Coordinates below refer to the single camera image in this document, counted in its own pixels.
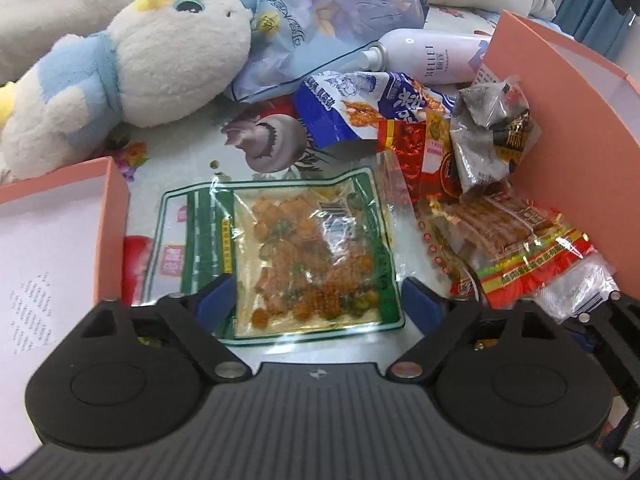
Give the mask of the red yellow sausage snack pack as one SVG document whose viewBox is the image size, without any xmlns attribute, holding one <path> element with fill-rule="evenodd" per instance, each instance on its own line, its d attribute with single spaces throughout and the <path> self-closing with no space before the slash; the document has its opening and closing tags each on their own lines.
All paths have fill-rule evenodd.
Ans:
<svg viewBox="0 0 640 480">
<path fill-rule="evenodd" d="M 421 200 L 416 218 L 454 298 L 480 299 L 495 310 L 533 300 L 562 323 L 620 289 L 587 233 L 511 191 L 462 203 Z"/>
</svg>

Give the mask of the blue white snack bag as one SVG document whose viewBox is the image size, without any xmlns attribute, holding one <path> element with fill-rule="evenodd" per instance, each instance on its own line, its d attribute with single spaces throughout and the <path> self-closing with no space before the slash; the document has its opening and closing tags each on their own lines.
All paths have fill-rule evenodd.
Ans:
<svg viewBox="0 0 640 480">
<path fill-rule="evenodd" d="M 320 151 L 375 141 L 384 119 L 423 122 L 429 112 L 448 117 L 454 98 L 424 87 L 404 73 L 339 73 L 306 77 L 293 93 L 299 118 Z"/>
</svg>

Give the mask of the purple tissue pack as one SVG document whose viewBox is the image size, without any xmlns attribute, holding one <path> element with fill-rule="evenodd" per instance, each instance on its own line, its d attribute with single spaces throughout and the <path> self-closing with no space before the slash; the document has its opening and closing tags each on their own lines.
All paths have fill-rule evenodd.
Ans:
<svg viewBox="0 0 640 480">
<path fill-rule="evenodd" d="M 250 55 L 226 95 L 255 103 L 289 94 L 386 32 L 421 28 L 427 13 L 427 0 L 257 0 Z"/>
</svg>

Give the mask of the grey black snack bag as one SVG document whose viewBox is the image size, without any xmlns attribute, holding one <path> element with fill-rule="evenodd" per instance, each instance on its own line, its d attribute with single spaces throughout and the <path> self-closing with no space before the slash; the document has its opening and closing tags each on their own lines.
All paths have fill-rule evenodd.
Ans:
<svg viewBox="0 0 640 480">
<path fill-rule="evenodd" d="M 541 136 L 516 77 L 480 82 L 458 93 L 450 140 L 464 194 L 514 174 Z"/>
</svg>

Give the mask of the green clear snack bag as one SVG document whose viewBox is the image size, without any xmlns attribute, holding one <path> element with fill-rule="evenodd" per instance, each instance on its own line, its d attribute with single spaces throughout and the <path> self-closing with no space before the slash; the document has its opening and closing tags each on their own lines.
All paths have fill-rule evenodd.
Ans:
<svg viewBox="0 0 640 480">
<path fill-rule="evenodd" d="M 390 213 L 371 166 L 315 179 L 215 178 L 160 200 L 140 300 L 230 275 L 234 306 L 195 315 L 232 346 L 394 330 L 404 324 Z"/>
</svg>

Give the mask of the pink box lid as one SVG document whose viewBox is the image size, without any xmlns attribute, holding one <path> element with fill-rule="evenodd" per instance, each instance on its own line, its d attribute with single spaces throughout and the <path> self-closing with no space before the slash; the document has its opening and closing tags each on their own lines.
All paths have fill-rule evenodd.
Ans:
<svg viewBox="0 0 640 480">
<path fill-rule="evenodd" d="M 29 379 L 101 299 L 122 288 L 129 188 L 109 157 L 1 189 L 1 469 L 39 448 Z"/>
</svg>

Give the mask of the red snack bag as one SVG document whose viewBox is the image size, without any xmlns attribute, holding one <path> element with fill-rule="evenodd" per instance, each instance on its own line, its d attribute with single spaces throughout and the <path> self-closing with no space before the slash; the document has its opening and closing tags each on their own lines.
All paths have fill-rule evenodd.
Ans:
<svg viewBox="0 0 640 480">
<path fill-rule="evenodd" d="M 378 122 L 378 150 L 395 153 L 414 204 L 421 200 L 450 203 L 460 197 L 446 117 L 427 112 L 420 122 L 382 119 Z"/>
</svg>

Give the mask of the pink storage box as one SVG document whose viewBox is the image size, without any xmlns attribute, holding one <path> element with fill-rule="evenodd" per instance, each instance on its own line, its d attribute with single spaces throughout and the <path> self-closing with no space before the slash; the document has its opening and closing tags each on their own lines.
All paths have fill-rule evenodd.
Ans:
<svg viewBox="0 0 640 480">
<path fill-rule="evenodd" d="M 584 230 L 629 296 L 639 293 L 639 87 L 580 42 L 501 14 L 482 74 L 517 76 L 541 136 L 515 185 Z"/>
</svg>

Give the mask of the white spray bottle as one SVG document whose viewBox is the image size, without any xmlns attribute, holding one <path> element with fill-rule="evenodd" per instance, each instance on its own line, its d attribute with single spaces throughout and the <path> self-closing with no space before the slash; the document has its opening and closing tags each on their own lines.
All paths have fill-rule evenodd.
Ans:
<svg viewBox="0 0 640 480">
<path fill-rule="evenodd" d="M 491 36 L 400 28 L 359 55 L 369 72 L 404 73 L 424 86 L 467 84 L 483 64 Z"/>
</svg>

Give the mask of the white blue plush toy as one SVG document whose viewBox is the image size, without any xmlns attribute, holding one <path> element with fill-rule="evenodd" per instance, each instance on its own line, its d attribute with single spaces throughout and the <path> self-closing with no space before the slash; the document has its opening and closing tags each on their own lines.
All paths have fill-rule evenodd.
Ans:
<svg viewBox="0 0 640 480">
<path fill-rule="evenodd" d="M 1 167 L 15 180 L 89 158 L 122 122 L 189 116 L 250 53 L 257 0 L 134 0 L 106 29 L 59 39 L 1 89 Z"/>
</svg>

